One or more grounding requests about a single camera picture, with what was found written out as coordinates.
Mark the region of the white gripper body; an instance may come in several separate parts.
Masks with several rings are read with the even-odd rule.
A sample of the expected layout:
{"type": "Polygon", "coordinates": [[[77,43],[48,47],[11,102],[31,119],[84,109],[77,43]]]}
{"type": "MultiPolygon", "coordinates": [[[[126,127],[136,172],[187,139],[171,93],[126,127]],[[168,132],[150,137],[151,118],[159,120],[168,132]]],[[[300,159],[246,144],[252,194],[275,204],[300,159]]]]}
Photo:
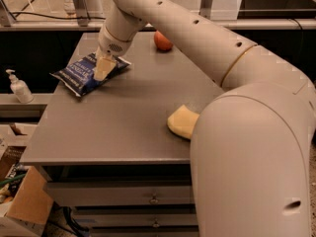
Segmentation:
{"type": "Polygon", "coordinates": [[[98,36],[96,57],[110,58],[124,55],[131,45],[132,30],[127,27],[107,27],[103,24],[98,36]]]}

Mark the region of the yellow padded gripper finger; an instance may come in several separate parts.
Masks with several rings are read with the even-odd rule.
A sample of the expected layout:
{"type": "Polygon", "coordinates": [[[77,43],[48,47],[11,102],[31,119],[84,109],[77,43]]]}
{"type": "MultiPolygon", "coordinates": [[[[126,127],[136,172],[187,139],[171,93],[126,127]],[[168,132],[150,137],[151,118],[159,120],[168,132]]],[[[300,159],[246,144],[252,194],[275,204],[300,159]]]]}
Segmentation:
{"type": "Polygon", "coordinates": [[[112,57],[99,58],[94,72],[94,79],[97,81],[105,80],[116,65],[117,62],[112,57]]]}

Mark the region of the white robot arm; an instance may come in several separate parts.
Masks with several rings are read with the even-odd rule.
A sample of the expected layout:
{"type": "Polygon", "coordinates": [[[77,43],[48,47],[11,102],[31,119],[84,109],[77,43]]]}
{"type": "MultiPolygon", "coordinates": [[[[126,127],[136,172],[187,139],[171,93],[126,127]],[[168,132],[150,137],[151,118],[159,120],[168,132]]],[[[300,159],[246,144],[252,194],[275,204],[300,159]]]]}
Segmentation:
{"type": "Polygon", "coordinates": [[[201,112],[191,138],[199,237],[310,237],[311,80],[169,0],[113,0],[97,56],[125,54],[146,24],[224,91],[201,112]]]}

